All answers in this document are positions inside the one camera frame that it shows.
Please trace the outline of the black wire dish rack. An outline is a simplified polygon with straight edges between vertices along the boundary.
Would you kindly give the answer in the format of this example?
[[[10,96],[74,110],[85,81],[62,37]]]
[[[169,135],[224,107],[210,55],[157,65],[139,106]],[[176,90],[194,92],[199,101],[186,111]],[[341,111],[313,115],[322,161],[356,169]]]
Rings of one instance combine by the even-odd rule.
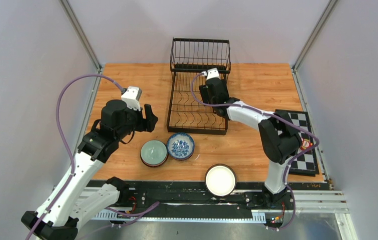
[[[231,71],[230,41],[227,39],[172,39],[170,71],[171,95],[167,116],[170,133],[225,135],[228,121],[201,104],[200,87],[206,78],[199,73],[218,69],[220,78],[227,81]]]

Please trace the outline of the blue floral bowl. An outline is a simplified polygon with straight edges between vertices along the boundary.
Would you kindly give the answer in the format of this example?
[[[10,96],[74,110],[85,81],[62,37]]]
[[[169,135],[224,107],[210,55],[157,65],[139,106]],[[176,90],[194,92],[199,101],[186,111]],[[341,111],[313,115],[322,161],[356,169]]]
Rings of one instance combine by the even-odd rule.
[[[166,148],[172,158],[184,161],[193,155],[195,143],[189,134],[177,132],[168,138]]]

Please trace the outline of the white bowl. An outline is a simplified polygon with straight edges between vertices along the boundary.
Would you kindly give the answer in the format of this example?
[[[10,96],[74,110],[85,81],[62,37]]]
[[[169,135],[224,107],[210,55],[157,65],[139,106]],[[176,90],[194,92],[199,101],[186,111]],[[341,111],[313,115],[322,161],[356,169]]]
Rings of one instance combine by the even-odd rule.
[[[225,197],[231,194],[236,187],[236,183],[235,172],[225,164],[215,164],[205,174],[207,190],[218,197]]]

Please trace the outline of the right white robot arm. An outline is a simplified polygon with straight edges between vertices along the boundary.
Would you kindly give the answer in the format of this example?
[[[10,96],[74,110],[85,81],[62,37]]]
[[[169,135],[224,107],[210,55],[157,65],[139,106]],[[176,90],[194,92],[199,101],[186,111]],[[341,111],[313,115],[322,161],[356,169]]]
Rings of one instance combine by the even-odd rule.
[[[269,159],[262,201],[267,208],[276,208],[282,203],[281,193],[286,191],[290,162],[298,155],[302,144],[300,128],[293,125],[286,111],[264,111],[230,97],[226,82],[220,77],[208,78],[199,86],[199,91],[202,103],[212,107],[216,115],[259,132],[263,151]]]

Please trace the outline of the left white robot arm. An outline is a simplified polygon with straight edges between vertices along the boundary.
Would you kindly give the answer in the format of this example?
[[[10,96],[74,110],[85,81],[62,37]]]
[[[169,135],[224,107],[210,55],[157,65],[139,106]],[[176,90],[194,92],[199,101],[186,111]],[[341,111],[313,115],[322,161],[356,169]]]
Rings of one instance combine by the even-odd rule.
[[[22,223],[42,240],[74,240],[97,213],[113,204],[123,207],[130,200],[129,185],[112,177],[96,193],[77,203],[94,174],[118,149],[127,135],[152,132],[158,121],[149,104],[132,109],[123,100],[110,100],[101,117],[83,137],[71,166],[46,201],[35,211],[26,211]]]

